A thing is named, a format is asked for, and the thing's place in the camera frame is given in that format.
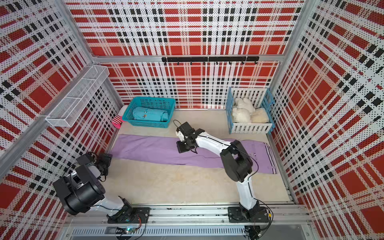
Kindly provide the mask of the purple long pants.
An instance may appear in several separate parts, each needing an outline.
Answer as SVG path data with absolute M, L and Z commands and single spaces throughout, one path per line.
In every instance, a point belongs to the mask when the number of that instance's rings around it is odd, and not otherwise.
M 223 168 L 220 156 L 206 150 L 198 153 L 182 153 L 177 149 L 177 139 L 169 137 L 152 137 L 137 135 L 119 135 L 110 151 L 118 159 L 142 161 L 154 164 L 194 166 L 201 168 Z M 275 158 L 268 144 L 253 140 L 241 141 L 248 154 L 256 162 L 253 170 L 263 174 L 277 174 Z

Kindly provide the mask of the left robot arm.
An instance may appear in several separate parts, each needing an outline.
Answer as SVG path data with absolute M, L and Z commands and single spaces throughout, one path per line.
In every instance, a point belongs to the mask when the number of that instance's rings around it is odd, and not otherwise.
M 70 215 L 99 211 L 109 219 L 130 216 L 134 210 L 122 197 L 108 197 L 102 185 L 112 162 L 112 155 L 88 152 L 77 158 L 78 167 L 53 183 L 57 197 Z

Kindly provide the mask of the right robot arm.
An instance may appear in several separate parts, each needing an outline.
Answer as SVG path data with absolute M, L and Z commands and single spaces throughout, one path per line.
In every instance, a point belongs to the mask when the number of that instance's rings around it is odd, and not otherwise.
M 254 197 L 254 190 L 251 187 L 253 165 L 255 163 L 240 141 L 228 142 L 211 136 L 206 132 L 186 135 L 182 131 L 176 132 L 177 147 L 179 153 L 195 152 L 197 148 L 203 148 L 218 155 L 223 163 L 227 176 L 236 182 L 240 207 L 244 211 L 253 209 L 258 201 Z

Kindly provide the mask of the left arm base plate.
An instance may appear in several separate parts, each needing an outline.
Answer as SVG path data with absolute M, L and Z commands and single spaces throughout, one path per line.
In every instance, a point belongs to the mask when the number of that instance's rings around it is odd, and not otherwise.
M 151 208 L 126 208 L 112 216 L 107 215 L 108 224 L 146 224 Z

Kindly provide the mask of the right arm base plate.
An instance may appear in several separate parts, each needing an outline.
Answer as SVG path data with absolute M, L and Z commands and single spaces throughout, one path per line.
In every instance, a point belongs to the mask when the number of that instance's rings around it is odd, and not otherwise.
M 230 223 L 268 223 L 270 221 L 267 208 L 257 206 L 251 210 L 243 207 L 229 207 L 228 217 Z

